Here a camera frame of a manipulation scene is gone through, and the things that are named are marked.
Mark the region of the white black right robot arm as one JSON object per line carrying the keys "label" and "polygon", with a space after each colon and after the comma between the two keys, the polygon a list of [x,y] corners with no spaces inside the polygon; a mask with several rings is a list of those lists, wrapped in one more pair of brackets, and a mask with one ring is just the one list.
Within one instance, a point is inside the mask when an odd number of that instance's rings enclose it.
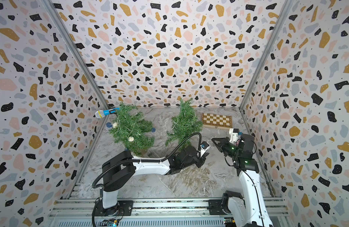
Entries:
{"label": "white black right robot arm", "polygon": [[226,191],[221,206],[226,214],[231,214],[233,224],[237,227],[272,227],[273,222],[268,214],[260,186],[259,167],[253,158],[256,147],[254,137],[248,134],[211,139],[215,147],[230,157],[228,164],[236,169],[242,193]]}

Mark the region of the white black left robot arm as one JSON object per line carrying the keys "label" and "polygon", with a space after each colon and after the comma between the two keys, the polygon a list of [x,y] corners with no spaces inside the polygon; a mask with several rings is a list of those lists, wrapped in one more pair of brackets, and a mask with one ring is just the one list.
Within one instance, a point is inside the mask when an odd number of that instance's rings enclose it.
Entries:
{"label": "white black left robot arm", "polygon": [[188,146],[179,153],[173,153],[168,158],[151,159],[139,158],[123,151],[102,165],[103,184],[100,196],[103,209],[116,209],[118,207],[118,192],[131,177],[138,175],[174,175],[183,169],[196,165],[200,168],[208,156],[209,144],[203,142],[200,149]]}

